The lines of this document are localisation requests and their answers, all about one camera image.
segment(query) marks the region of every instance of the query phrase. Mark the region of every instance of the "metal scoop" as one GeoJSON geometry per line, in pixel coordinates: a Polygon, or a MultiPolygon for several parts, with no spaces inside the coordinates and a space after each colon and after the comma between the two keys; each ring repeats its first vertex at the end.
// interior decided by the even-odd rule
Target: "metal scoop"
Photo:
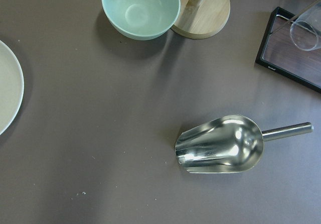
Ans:
{"type": "Polygon", "coordinates": [[[192,173],[241,172],[260,160],[264,141],[312,131],[311,123],[303,123],[261,132],[251,119],[230,115],[182,133],[175,152],[178,162],[192,173]]]}

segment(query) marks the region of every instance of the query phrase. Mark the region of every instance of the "light green bowl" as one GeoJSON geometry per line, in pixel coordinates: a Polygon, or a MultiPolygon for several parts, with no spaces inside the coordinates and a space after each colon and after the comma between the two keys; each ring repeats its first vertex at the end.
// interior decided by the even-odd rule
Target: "light green bowl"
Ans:
{"type": "Polygon", "coordinates": [[[111,24],[135,40],[164,34],[180,13],[180,0],[101,0],[111,24]]]}

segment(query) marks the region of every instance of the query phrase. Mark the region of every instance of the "black tray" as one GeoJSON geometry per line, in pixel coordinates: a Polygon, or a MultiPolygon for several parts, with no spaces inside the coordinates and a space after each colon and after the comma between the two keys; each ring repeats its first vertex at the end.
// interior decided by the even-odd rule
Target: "black tray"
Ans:
{"type": "Polygon", "coordinates": [[[321,49],[298,49],[290,37],[290,24],[270,35],[293,16],[280,7],[271,13],[255,62],[321,93],[321,49]]]}

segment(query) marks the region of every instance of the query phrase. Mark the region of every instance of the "wooden board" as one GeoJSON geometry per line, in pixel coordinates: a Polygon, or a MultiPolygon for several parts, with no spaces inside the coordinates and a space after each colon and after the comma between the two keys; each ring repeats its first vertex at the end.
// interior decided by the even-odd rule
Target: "wooden board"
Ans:
{"type": "Polygon", "coordinates": [[[181,0],[173,31],[184,37],[203,39],[222,30],[230,15],[230,0],[201,0],[198,6],[187,6],[188,1],[181,0]]]}

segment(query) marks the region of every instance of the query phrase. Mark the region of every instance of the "clear glass cup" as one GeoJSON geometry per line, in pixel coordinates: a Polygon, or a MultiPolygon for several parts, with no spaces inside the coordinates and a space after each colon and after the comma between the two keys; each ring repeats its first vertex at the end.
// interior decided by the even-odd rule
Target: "clear glass cup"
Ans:
{"type": "Polygon", "coordinates": [[[321,48],[321,2],[300,15],[290,28],[295,46],[304,51],[321,48]]]}

